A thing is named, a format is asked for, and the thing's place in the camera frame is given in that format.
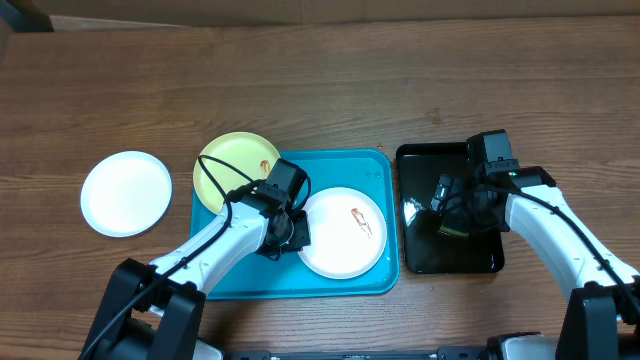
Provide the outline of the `green and yellow sponge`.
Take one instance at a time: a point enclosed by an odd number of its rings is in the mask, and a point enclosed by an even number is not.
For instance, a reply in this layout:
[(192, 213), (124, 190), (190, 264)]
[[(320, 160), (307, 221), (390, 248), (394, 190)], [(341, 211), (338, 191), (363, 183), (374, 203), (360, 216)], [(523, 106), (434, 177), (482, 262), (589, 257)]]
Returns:
[(438, 232), (447, 236), (466, 238), (471, 229), (471, 220), (466, 214), (445, 213)]

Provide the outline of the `white plate with red stain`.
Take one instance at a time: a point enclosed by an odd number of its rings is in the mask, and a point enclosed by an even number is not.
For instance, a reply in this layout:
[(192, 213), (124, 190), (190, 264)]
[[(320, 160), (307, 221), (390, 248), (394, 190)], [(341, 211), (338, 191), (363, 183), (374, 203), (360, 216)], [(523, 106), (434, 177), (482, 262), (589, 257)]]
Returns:
[(328, 188), (312, 195), (304, 210), (310, 244), (299, 257), (316, 274), (352, 279), (371, 270), (381, 258), (387, 222), (366, 194), (347, 187)]

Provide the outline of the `white plate with small stains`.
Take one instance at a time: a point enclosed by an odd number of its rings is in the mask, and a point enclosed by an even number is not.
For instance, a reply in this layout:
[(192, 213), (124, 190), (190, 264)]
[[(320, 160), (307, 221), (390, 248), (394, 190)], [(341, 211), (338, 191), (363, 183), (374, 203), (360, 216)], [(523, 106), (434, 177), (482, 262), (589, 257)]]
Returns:
[(171, 176), (159, 159), (141, 151), (123, 151), (89, 172), (81, 189), (81, 212), (98, 233), (130, 237), (162, 218), (172, 192)]

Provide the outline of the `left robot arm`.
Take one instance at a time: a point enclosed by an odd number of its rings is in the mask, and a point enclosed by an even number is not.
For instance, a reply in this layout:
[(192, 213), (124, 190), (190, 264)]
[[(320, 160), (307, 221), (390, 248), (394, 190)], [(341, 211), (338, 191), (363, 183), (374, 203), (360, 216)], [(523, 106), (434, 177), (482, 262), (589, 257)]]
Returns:
[(220, 359), (198, 332), (207, 294), (250, 254), (278, 259), (310, 242), (297, 185), (254, 181), (171, 253), (127, 259), (109, 279), (82, 348), (84, 359)]

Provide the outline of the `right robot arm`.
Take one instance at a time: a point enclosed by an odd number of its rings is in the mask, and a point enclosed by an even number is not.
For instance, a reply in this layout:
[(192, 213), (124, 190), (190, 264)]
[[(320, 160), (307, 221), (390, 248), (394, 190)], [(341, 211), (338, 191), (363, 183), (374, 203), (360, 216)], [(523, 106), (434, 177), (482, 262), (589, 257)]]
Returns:
[(636, 359), (639, 272), (609, 251), (571, 210), (541, 167), (500, 171), (494, 164), (466, 179), (440, 176), (431, 211), (447, 235), (480, 228), (512, 231), (534, 250), (567, 300), (558, 338), (540, 333), (494, 336), (481, 359)]

